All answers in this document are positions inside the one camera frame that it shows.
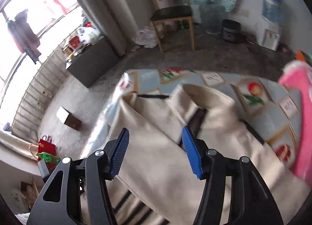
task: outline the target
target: wooden chair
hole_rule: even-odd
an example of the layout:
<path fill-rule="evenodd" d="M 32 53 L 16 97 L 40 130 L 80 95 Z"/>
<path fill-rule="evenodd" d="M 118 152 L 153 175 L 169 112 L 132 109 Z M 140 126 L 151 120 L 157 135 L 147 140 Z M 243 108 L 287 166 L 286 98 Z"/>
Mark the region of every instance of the wooden chair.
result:
<path fill-rule="evenodd" d="M 188 20 L 190 34 L 191 34 L 191 44 L 192 49 L 195 51 L 195 36 L 194 36 L 194 21 L 193 21 L 193 12 L 190 7 L 190 0 L 187 0 L 187 6 L 176 6 L 169 8 L 158 9 L 154 12 L 149 21 L 152 23 L 153 29 L 156 32 L 156 38 L 158 42 L 158 46 L 160 52 L 163 52 L 163 47 L 161 45 L 159 33 L 156 28 L 157 23 L 163 23 L 163 27 L 165 27 L 164 22 L 166 21 L 177 21 L 177 20 Z"/>

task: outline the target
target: plastic bottle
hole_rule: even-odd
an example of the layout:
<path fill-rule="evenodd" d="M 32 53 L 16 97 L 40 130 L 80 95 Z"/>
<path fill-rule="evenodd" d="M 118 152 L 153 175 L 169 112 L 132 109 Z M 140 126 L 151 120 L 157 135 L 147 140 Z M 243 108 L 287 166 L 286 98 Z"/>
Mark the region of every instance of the plastic bottle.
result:
<path fill-rule="evenodd" d="M 222 21 L 225 18 L 225 9 L 218 0 L 205 0 L 199 5 L 202 27 L 211 35 L 219 35 L 222 30 Z"/>
<path fill-rule="evenodd" d="M 43 159 L 46 163 L 52 163 L 56 165 L 58 165 L 61 161 L 59 157 L 46 152 L 36 153 L 36 156 L 38 156 L 40 159 Z"/>

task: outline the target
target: electrical outlet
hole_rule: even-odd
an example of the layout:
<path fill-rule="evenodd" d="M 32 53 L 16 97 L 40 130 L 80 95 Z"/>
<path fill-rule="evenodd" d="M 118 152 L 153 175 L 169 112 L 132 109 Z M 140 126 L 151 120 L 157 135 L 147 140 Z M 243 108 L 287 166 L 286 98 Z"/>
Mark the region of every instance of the electrical outlet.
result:
<path fill-rule="evenodd" d="M 249 17 L 249 10 L 247 9 L 238 9 L 237 14 L 242 15 L 244 17 Z"/>

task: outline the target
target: window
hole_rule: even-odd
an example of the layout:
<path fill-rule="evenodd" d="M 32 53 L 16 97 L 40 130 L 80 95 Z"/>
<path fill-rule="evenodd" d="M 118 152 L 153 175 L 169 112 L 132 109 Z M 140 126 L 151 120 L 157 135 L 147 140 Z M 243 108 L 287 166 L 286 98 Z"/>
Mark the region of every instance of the window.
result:
<path fill-rule="evenodd" d="M 21 11 L 28 9 L 27 23 L 35 34 L 46 25 L 61 17 L 64 12 L 56 0 L 11 0 L 4 11 L 9 19 L 14 20 Z M 71 7 L 77 0 L 57 0 L 65 8 Z"/>
<path fill-rule="evenodd" d="M 33 77 L 54 49 L 77 27 L 82 24 L 82 8 L 78 6 L 66 14 L 59 22 L 55 20 L 64 15 L 76 0 L 11 0 L 4 11 L 10 20 L 21 11 L 28 9 L 27 23 L 35 34 L 41 33 L 46 27 L 50 29 L 41 37 L 38 50 L 41 52 L 35 65 L 27 56 L 14 74 L 0 107 L 0 126 L 12 123 L 21 98 Z M 0 91 L 8 78 L 12 67 L 21 52 L 7 29 L 6 21 L 0 13 Z"/>

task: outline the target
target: red gift bag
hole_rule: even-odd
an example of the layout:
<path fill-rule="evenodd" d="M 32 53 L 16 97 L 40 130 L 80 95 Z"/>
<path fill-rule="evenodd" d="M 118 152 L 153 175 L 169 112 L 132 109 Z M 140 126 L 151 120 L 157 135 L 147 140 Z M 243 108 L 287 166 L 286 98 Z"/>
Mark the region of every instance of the red gift bag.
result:
<path fill-rule="evenodd" d="M 34 153 L 32 153 L 32 151 L 30 150 L 32 146 L 35 146 L 38 148 L 38 153 L 46 152 L 46 153 L 56 156 L 56 146 L 52 144 L 51 142 L 52 142 L 51 137 L 44 135 L 38 141 L 38 144 L 32 143 L 29 145 L 29 151 L 38 161 L 40 161 L 41 159 L 38 156 L 36 156 Z M 51 163 L 46 163 L 46 165 L 48 166 L 48 168 L 55 167 L 55 164 L 51 164 Z"/>

